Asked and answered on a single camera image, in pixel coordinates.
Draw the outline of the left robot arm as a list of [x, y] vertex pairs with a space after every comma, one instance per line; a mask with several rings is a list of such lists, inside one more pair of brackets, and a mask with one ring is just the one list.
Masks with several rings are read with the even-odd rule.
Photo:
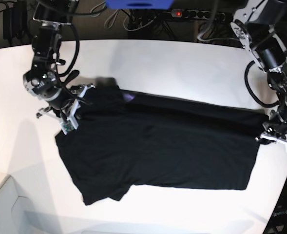
[[[246, 66], [244, 81], [252, 98], [262, 107], [273, 109], [263, 123], [264, 131], [256, 138], [260, 144], [280, 143], [287, 151], [287, 48], [274, 26], [287, 12], [287, 0], [247, 0], [238, 8], [230, 23], [233, 40], [241, 43], [251, 56]], [[267, 75], [269, 87], [278, 100], [265, 104], [252, 91], [248, 74], [252, 65]]]

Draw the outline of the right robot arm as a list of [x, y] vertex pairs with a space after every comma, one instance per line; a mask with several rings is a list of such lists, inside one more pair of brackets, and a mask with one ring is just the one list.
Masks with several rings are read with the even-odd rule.
[[[72, 24], [77, 7], [77, 0], [38, 1], [33, 19], [41, 26], [32, 42], [31, 69], [23, 75], [26, 91], [48, 103], [48, 107], [39, 109], [36, 117], [46, 115], [56, 119], [64, 134], [78, 129], [76, 112], [81, 104], [90, 104], [84, 97], [94, 88], [91, 83], [67, 87], [79, 75], [79, 71], [73, 69], [80, 49], [78, 33]], [[66, 63], [59, 53], [63, 26], [69, 26], [75, 36], [75, 52], [66, 71], [59, 73], [57, 68]]]

